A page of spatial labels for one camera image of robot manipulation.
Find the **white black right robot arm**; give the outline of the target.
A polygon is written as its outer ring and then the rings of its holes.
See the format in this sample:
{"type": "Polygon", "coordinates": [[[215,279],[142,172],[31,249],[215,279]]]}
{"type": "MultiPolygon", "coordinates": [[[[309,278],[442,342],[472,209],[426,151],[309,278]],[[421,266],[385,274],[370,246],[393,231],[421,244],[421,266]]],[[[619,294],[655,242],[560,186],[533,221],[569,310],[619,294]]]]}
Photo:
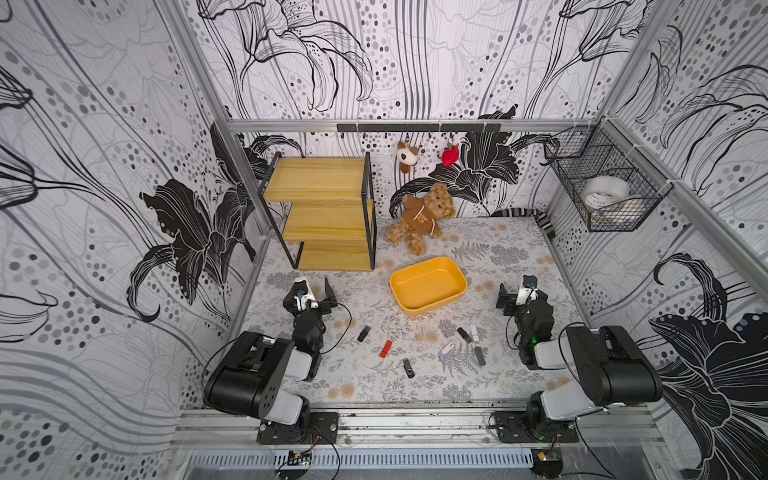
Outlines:
{"type": "Polygon", "coordinates": [[[538,289],[538,279],[525,275],[515,292],[499,287],[496,307],[514,324],[505,337],[530,370],[566,370],[571,379],[560,387],[532,394],[523,411],[491,415],[499,440],[513,443],[572,443],[578,419],[614,405],[640,405],[662,397],[660,374],[621,326],[593,329],[572,322],[553,332],[554,307],[538,289]]]}

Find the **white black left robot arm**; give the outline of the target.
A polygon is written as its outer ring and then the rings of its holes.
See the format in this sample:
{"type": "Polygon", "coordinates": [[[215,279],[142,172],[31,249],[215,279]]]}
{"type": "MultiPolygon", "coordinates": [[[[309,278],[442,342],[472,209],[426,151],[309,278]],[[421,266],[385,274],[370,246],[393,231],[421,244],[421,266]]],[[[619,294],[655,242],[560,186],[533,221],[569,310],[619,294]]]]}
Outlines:
{"type": "Polygon", "coordinates": [[[285,391],[282,383],[285,378],[309,382],[317,375],[325,346],[323,317],[339,305],[328,281],[324,289],[325,297],[318,300],[306,279],[293,283],[283,299],[283,307],[293,316],[290,337],[251,331],[239,334],[203,387],[206,405],[270,424],[306,429],[309,401],[285,391]]]}

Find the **grey usb flash drive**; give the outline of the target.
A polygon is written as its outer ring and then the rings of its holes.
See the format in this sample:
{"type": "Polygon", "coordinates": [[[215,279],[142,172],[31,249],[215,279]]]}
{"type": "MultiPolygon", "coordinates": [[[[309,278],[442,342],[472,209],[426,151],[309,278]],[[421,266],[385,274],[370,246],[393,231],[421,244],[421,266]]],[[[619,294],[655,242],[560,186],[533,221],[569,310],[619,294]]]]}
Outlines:
{"type": "Polygon", "coordinates": [[[485,360],[485,357],[484,357],[483,349],[480,346],[476,346],[474,348],[474,353],[475,353],[478,365],[480,367],[485,366],[486,365],[486,360],[485,360]]]}

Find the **red usb flash drive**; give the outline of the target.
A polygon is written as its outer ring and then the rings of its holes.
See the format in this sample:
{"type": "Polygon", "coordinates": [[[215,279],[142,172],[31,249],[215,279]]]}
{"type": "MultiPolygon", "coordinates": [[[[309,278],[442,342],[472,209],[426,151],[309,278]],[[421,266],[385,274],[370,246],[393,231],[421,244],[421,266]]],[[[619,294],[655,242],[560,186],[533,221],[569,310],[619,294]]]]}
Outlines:
{"type": "Polygon", "coordinates": [[[387,355],[389,354],[389,351],[391,350],[392,345],[393,345],[393,342],[391,340],[387,340],[386,341],[385,345],[383,346],[383,348],[382,348],[382,350],[381,350],[381,352],[379,354],[379,356],[382,359],[385,359],[387,357],[387,355]]]}

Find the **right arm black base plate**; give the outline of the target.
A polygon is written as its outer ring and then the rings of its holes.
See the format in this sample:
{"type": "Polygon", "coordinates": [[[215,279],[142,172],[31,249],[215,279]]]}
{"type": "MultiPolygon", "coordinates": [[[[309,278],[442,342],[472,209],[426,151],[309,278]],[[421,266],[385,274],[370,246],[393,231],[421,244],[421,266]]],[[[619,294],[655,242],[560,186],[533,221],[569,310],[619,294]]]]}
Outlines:
{"type": "Polygon", "coordinates": [[[580,440],[573,421],[531,419],[522,411],[495,411],[489,417],[489,427],[505,444],[530,442],[557,446],[580,440]]]}

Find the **dark black usb flash drive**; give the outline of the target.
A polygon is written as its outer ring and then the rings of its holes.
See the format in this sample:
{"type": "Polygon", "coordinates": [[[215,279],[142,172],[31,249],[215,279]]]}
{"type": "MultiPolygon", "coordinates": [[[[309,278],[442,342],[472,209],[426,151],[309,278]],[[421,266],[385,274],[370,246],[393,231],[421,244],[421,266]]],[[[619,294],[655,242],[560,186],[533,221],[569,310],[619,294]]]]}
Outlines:
{"type": "Polygon", "coordinates": [[[473,338],[463,328],[459,327],[457,333],[466,343],[471,344],[473,342],[473,338]]]}

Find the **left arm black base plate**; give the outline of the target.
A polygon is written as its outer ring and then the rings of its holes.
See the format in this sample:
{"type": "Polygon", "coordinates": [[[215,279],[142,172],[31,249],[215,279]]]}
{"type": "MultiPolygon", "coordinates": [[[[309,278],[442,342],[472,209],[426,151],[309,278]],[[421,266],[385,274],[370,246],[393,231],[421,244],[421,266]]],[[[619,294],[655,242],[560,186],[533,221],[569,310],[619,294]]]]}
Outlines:
{"type": "Polygon", "coordinates": [[[274,421],[262,421],[258,429],[259,445],[334,445],[339,427],[338,412],[315,412],[301,414],[294,425],[274,421]]]}

